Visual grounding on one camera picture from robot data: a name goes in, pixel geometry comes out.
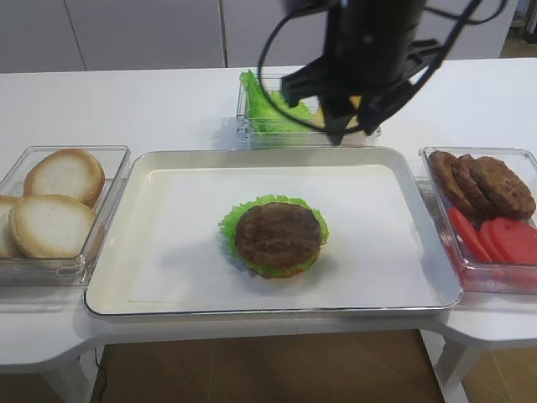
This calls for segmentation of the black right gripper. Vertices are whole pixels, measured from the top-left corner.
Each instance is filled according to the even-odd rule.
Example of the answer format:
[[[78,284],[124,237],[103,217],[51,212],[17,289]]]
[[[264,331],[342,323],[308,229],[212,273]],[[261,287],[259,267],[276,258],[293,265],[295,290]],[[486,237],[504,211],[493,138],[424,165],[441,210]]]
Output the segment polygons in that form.
[[[322,55],[281,80],[290,107],[316,97],[323,108],[324,131],[339,146],[347,130],[371,135],[415,94],[410,77],[428,66],[440,46],[415,38],[424,1],[331,1]],[[358,125],[347,128],[361,96]]]

